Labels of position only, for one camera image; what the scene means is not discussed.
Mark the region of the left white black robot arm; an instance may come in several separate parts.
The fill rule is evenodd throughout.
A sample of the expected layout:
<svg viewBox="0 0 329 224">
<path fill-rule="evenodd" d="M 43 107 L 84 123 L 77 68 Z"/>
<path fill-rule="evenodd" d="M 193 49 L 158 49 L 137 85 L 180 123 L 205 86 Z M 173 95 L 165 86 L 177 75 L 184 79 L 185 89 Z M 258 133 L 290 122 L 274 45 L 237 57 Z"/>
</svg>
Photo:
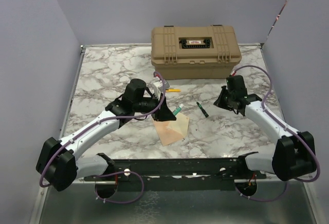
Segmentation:
<svg viewBox="0 0 329 224">
<path fill-rule="evenodd" d="M 106 135 L 131 120 L 151 116 L 155 121 L 175 121 L 175 115 L 166 103 L 165 80 L 153 84 L 151 92 L 145 81 L 132 79 L 123 94 L 109 103 L 94 120 L 78 131 L 57 140 L 48 138 L 41 149 L 36 170 L 41 174 L 40 186 L 52 186 L 57 191 L 68 188 L 74 180 L 97 175 L 102 180 L 113 176 L 111 159 L 106 155 L 82 158 L 84 152 Z"/>
</svg>

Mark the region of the white green glue stick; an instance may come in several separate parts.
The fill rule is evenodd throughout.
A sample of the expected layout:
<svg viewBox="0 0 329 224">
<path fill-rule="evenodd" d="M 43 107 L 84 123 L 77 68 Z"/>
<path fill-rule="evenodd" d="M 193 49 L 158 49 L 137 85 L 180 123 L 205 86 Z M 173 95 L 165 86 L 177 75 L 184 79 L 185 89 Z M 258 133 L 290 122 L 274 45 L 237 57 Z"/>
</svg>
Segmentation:
<svg viewBox="0 0 329 224">
<path fill-rule="evenodd" d="M 179 104 L 174 111 L 172 112 L 174 116 L 176 116 L 178 113 L 180 113 L 180 111 L 182 110 L 182 108 L 184 107 L 183 104 Z"/>
</svg>

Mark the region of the peach paper envelope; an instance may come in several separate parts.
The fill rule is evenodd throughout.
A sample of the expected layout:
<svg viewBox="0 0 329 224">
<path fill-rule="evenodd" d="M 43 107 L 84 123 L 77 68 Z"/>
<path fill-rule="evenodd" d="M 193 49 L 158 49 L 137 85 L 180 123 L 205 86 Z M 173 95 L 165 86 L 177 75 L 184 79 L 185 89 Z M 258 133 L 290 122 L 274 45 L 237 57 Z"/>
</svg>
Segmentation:
<svg viewBox="0 0 329 224">
<path fill-rule="evenodd" d="M 158 122 L 153 120 L 161 144 L 167 146 L 184 139 L 188 133 L 189 117 L 178 113 L 176 121 Z"/>
</svg>

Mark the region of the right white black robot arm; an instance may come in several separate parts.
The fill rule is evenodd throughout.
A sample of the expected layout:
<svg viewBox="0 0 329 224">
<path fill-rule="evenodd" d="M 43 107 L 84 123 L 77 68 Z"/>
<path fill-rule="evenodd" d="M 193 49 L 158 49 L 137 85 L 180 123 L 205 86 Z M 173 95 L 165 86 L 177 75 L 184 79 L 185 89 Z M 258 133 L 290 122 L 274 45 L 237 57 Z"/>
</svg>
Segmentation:
<svg viewBox="0 0 329 224">
<path fill-rule="evenodd" d="M 287 125 L 262 103 L 259 96 L 249 94 L 242 76 L 226 78 L 226 85 L 222 86 L 214 105 L 248 118 L 275 145 L 274 151 L 269 154 L 252 152 L 243 155 L 244 161 L 236 165 L 236 172 L 241 178 L 263 171 L 288 181 L 317 170 L 312 134 Z"/>
</svg>

